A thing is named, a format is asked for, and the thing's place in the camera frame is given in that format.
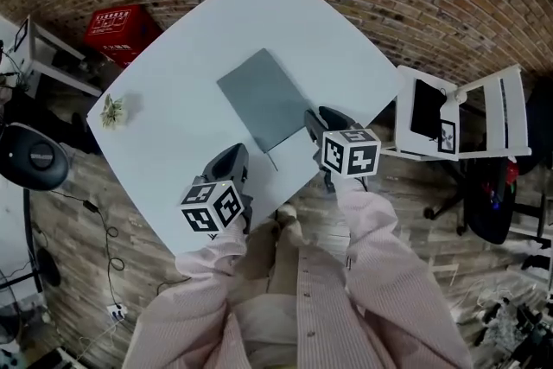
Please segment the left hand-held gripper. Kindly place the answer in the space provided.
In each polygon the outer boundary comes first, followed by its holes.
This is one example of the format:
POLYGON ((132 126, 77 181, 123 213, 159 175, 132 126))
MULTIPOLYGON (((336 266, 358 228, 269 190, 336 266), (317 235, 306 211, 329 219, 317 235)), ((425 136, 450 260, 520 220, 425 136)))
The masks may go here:
POLYGON ((249 152, 237 143, 221 151, 196 176, 180 201, 180 213, 193 234, 218 234, 242 217, 251 229, 252 198, 238 191, 248 178, 249 152))

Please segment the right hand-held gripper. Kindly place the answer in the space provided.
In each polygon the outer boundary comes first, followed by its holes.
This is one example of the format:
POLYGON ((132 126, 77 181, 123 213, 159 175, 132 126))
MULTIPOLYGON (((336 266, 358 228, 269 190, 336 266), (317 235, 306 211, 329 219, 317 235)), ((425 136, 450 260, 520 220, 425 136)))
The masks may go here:
POLYGON ((311 140, 322 142, 321 166, 342 178, 363 179, 377 174, 380 140, 376 134, 370 129, 354 129, 359 124, 334 108, 320 106, 319 115, 327 128, 312 110, 305 111, 305 128, 311 140))

